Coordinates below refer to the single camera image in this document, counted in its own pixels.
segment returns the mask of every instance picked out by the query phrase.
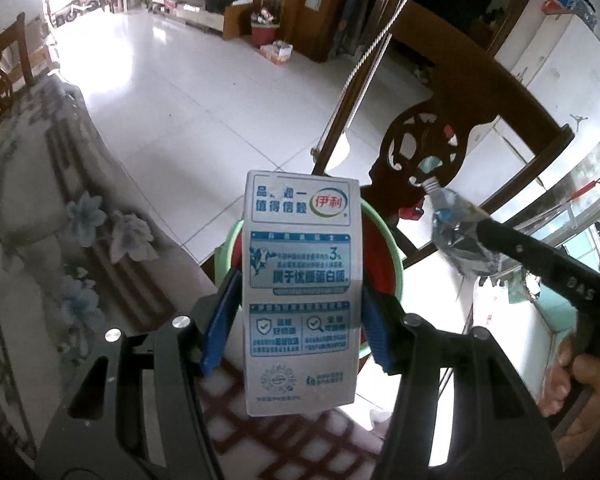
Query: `finger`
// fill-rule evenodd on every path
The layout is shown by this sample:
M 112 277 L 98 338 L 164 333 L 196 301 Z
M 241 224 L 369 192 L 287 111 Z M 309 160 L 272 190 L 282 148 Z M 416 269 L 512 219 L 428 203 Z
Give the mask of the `finger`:
M 563 406 L 563 400 L 552 400 L 552 402 L 547 403 L 545 406 L 538 406 L 538 408 L 540 409 L 540 413 L 542 413 L 542 416 L 548 417 L 558 413 Z
M 578 418 L 573 421 L 567 430 L 567 436 L 576 436 L 586 431 L 600 428 L 600 397 L 595 394 L 591 397 Z
M 560 366 L 553 366 L 549 371 L 548 393 L 552 399 L 564 400 L 571 391 L 571 378 L 567 370 Z
M 584 451 L 595 434 L 594 430 L 590 430 L 576 436 L 565 436 L 557 442 L 558 453 L 564 466 L 569 466 Z
M 558 365 L 550 367 L 545 375 L 538 408 L 543 414 L 557 413 L 562 408 L 562 401 L 567 397 L 569 391 L 571 391 L 571 380 L 567 371 Z
M 579 383 L 593 386 L 594 392 L 600 396 L 600 359 L 588 354 L 579 355 L 572 370 Z
M 562 367 L 567 366 L 571 362 L 573 357 L 573 345 L 571 342 L 571 335 L 565 337 L 560 346 L 558 346 L 557 361 Z

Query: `wooden chair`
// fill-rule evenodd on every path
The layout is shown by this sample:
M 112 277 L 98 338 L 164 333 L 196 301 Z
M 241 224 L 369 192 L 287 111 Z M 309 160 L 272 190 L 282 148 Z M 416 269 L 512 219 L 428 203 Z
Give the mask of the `wooden chair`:
M 0 60 L 3 51 L 16 42 L 18 43 L 18 54 L 20 55 L 19 65 L 10 74 L 5 73 L 0 68 L 0 114 L 8 110 L 13 104 L 14 82 L 24 77 L 25 85 L 28 88 L 33 86 L 33 74 L 25 38 L 24 18 L 24 12 L 21 12 L 13 25 L 0 35 Z
M 493 213 L 542 173 L 573 140 L 568 125 L 558 126 L 538 101 L 466 35 L 422 6 L 409 2 L 392 27 L 394 38 L 435 65 L 433 97 L 401 113 L 389 126 L 380 155 L 369 175 L 365 198 L 392 225 L 398 246 L 407 255 L 404 268 L 436 251 L 418 249 L 397 229 L 398 211 L 423 197 L 423 180 L 435 176 L 442 186 L 458 174 L 469 132 L 501 116 L 534 152 L 535 158 L 494 193 L 482 208 Z M 402 142 L 410 134 L 413 155 Z
M 24 12 L 21 12 L 16 21 L 0 35 L 0 58 L 5 49 L 12 43 L 18 43 L 18 53 L 20 54 L 20 67 L 25 84 L 31 88 L 33 86 L 33 74 L 31 72 L 31 63 L 27 52 L 27 41 L 24 34 Z

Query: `small box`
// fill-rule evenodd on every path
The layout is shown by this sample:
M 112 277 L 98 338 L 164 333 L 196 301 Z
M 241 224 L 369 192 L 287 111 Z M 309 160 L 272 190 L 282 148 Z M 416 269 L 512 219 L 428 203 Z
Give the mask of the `small box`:
M 282 40 L 274 41 L 271 46 L 273 47 L 273 52 L 278 57 L 289 57 L 294 49 L 293 45 L 289 45 Z
M 262 57 L 266 57 L 270 62 L 276 65 L 282 65 L 289 61 L 291 58 L 291 51 L 293 47 L 289 45 L 288 49 L 278 50 L 278 52 L 282 52 L 282 56 L 277 53 L 276 47 L 273 44 L 263 45 L 260 47 L 259 53 Z
M 542 12 L 545 14 L 564 14 L 566 7 L 558 0 L 545 0 L 541 7 Z

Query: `blue flower pattern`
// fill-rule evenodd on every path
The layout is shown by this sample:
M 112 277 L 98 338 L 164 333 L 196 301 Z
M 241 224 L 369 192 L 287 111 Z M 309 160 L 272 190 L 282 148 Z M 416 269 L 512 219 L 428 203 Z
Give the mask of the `blue flower pattern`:
M 69 217 L 69 234 L 82 247 L 91 247 L 96 239 L 96 227 L 100 227 L 107 215 L 100 209 L 101 196 L 91 196 L 85 191 L 78 203 L 69 202 L 66 215 Z
M 78 330 L 88 328 L 96 332 L 103 327 L 105 317 L 98 308 L 100 298 L 90 285 L 91 283 L 83 283 L 71 276 L 63 276 L 60 309 L 62 319 L 68 326 Z

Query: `floor tile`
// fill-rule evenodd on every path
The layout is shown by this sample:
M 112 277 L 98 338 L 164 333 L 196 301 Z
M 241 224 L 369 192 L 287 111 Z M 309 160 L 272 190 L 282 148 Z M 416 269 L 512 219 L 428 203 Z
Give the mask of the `floor tile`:
M 100 18 L 96 24 L 106 25 L 105 17 Z M 127 38 L 109 35 L 106 28 L 81 28 L 79 20 L 68 25 L 67 30 L 60 27 L 55 31 L 60 70 L 80 87 L 90 112 L 123 101 L 138 86 L 150 84 L 154 73 L 133 56 L 133 44 Z
M 167 77 L 219 118 L 232 117 L 267 97 L 267 89 L 262 85 L 223 65 L 186 67 Z
M 297 96 L 264 89 L 262 98 L 224 118 L 234 132 L 277 166 L 310 144 L 324 131 L 327 117 Z
M 434 467 L 446 463 L 451 445 L 451 433 L 454 422 L 454 382 L 451 379 L 438 399 L 436 413 L 436 429 L 433 432 L 429 466 Z
M 156 76 L 151 86 L 138 87 L 91 118 L 110 149 L 123 162 L 148 144 L 177 130 L 204 108 Z
M 133 154 L 125 166 L 183 242 L 244 193 L 249 170 L 274 169 L 209 114 Z
M 238 220 L 242 219 L 243 213 L 244 197 L 241 196 L 185 244 L 187 250 L 199 264 L 208 259 L 216 247 L 224 243 L 229 230 Z
M 295 61 L 295 55 L 294 53 L 291 56 L 291 65 Z M 288 76 L 277 79 L 274 86 L 295 93 L 330 116 L 354 66 L 352 59 L 334 59 L 317 64 L 304 58 L 301 63 L 294 66 L 293 70 L 290 70 Z
M 318 139 L 314 140 L 312 146 L 317 144 L 317 141 Z M 341 178 L 355 178 L 360 186 L 371 184 L 368 173 L 376 158 L 378 158 L 378 154 L 353 132 L 347 133 L 347 142 L 349 143 L 349 155 L 343 162 L 328 171 L 328 174 Z M 311 149 L 307 148 L 300 151 L 291 160 L 283 164 L 281 169 L 289 173 L 311 173 L 314 169 Z
M 261 56 L 258 49 L 244 39 L 227 41 L 224 44 L 224 52 L 220 51 L 219 54 L 224 55 L 222 64 L 265 85 L 293 73 L 296 66 L 303 64 L 306 59 L 302 55 L 294 59 L 296 56 L 293 55 L 288 63 L 276 65 Z
M 538 309 L 529 301 L 509 303 L 507 287 L 492 286 L 490 280 L 475 287 L 474 299 L 476 325 L 491 332 L 537 399 L 552 339 L 552 332 Z

